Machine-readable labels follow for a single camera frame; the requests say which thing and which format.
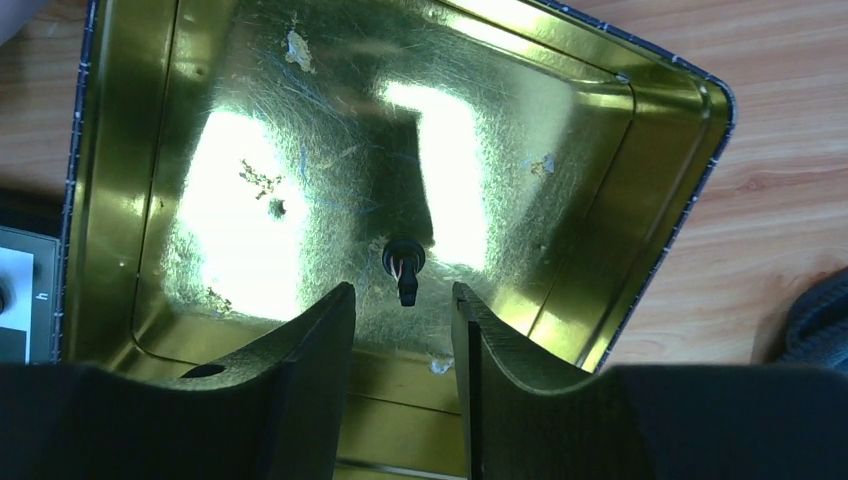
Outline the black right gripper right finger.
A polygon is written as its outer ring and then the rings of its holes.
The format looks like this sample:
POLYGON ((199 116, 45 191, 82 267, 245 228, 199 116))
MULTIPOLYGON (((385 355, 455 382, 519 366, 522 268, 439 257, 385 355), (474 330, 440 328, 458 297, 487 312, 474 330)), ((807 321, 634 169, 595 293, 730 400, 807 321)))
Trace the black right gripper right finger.
POLYGON ((843 479, 847 378, 815 367, 619 365, 598 375, 452 289, 471 479, 843 479))

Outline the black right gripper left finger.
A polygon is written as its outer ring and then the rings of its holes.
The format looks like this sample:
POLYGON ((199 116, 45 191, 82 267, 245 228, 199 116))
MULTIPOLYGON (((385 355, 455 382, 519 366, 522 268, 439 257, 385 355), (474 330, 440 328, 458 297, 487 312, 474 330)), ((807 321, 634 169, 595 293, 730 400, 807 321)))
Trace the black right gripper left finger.
POLYGON ((1 369, 5 479, 329 479, 355 290, 179 378, 83 365, 1 369))

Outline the yellow square tin box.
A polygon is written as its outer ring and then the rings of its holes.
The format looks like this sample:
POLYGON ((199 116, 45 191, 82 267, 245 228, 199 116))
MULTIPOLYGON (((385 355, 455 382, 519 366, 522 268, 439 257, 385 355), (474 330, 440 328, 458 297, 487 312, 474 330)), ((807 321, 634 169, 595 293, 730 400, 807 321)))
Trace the yellow square tin box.
POLYGON ((726 145, 727 85, 563 1, 92 1, 61 357, 178 374, 356 293, 341 478, 465 474, 468 285, 598 370, 726 145), (400 305, 382 253, 426 262, 400 305))

